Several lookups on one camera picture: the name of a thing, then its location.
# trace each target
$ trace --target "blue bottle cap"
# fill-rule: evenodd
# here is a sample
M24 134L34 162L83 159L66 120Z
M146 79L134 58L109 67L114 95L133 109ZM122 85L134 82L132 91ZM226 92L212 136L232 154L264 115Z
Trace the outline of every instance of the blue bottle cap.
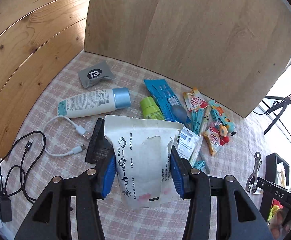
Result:
M130 93L127 88L114 88L112 91L115 98L116 110L131 106Z

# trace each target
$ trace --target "green bottle cap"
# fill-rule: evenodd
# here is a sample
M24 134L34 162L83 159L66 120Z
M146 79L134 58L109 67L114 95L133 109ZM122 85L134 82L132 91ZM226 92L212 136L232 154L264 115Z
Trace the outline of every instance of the green bottle cap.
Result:
M141 100L140 106L142 111L144 111L149 106L156 106L156 103L152 97L146 97Z

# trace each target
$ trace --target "black oval logo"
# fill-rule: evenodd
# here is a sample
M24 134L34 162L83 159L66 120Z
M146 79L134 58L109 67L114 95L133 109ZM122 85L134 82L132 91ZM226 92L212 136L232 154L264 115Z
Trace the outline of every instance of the black oval logo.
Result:
M101 74L102 74L102 70L98 69L98 68L95 68L95 69L89 71L88 78L89 79L95 78L95 77L100 76Z

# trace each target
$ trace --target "white tube bottle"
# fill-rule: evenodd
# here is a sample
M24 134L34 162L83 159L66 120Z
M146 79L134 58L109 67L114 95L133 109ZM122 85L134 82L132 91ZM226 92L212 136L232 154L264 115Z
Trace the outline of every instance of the white tube bottle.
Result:
M127 88L102 89L66 98L58 103L58 115L69 118L102 114L131 106Z

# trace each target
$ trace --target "wooden wall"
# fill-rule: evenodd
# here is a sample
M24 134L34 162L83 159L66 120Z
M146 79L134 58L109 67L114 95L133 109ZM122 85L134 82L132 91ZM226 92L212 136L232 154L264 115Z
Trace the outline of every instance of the wooden wall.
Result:
M242 117L291 57L281 0L90 0L85 51L198 87Z
M33 104L84 46L88 0L0 0L0 157Z

